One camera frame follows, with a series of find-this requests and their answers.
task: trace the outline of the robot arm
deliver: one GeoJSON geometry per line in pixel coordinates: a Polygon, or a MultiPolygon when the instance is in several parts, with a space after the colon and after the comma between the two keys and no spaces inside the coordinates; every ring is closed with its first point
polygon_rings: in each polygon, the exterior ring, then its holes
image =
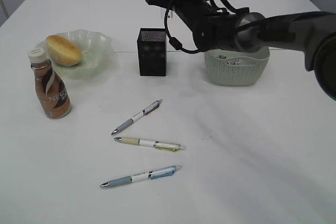
{"type": "Polygon", "coordinates": [[[262,46],[303,51],[307,71],[314,70],[322,89],[336,100],[336,14],[310,12],[264,18],[249,8],[235,9],[227,0],[146,0],[166,8],[170,44],[189,54],[210,49],[255,52],[262,46]],[[169,33],[167,15],[174,10],[193,33],[197,50],[183,48],[169,33]]]}

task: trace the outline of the bottle cap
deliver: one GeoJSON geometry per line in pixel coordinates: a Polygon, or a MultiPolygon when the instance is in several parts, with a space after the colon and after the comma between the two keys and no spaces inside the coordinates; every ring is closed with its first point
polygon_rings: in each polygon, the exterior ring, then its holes
{"type": "Polygon", "coordinates": [[[46,52],[42,48],[34,48],[28,52],[30,63],[42,63],[47,60],[46,52]]]}

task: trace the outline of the black mesh pen holder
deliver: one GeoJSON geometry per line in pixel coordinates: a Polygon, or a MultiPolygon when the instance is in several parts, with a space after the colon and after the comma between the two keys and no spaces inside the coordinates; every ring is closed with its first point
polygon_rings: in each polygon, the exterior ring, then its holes
{"type": "Polygon", "coordinates": [[[166,32],[159,28],[141,28],[138,36],[141,76],[166,76],[166,32]]]}

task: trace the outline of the ballpoint pen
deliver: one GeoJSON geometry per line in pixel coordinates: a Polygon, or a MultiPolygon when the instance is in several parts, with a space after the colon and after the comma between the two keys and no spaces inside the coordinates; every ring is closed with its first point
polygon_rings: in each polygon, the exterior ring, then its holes
{"type": "Polygon", "coordinates": [[[185,149],[185,147],[181,146],[180,144],[163,143],[163,142],[144,140],[144,139],[138,139],[138,138],[115,137],[114,140],[119,143],[149,146],[149,147],[154,147],[156,149],[161,149],[161,150],[166,150],[166,151],[171,151],[171,152],[176,152],[178,150],[185,149]]]}
{"type": "Polygon", "coordinates": [[[152,111],[156,110],[159,106],[160,103],[162,102],[162,99],[157,100],[155,102],[153,102],[151,105],[149,105],[147,108],[143,109],[142,111],[140,111],[138,114],[134,115],[132,118],[128,119],[126,122],[124,122],[123,124],[121,124],[120,126],[118,126],[112,133],[111,135],[115,135],[119,132],[122,132],[124,129],[126,129],[127,127],[131,126],[133,123],[135,123],[137,120],[139,120],[140,118],[144,117],[145,115],[148,115],[149,113],[151,113],[152,111]]]}
{"type": "Polygon", "coordinates": [[[181,169],[181,166],[170,166],[159,170],[152,170],[150,172],[139,173],[132,176],[127,176],[123,178],[114,179],[108,181],[104,184],[101,184],[100,187],[102,188],[111,188],[116,186],[127,185],[132,182],[137,182],[146,179],[156,179],[156,178],[163,178],[167,176],[172,176],[177,170],[181,169]]]}

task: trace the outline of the yellow pen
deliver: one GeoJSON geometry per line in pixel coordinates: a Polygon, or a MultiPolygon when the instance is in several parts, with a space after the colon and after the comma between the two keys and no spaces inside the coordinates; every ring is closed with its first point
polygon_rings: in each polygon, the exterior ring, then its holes
{"type": "Polygon", "coordinates": [[[156,149],[161,149],[161,150],[166,150],[166,151],[171,151],[171,152],[176,152],[178,150],[185,149],[185,147],[181,146],[180,144],[163,143],[159,141],[144,140],[144,139],[139,139],[139,138],[115,137],[114,140],[119,143],[149,146],[149,147],[154,147],[156,149]]]}

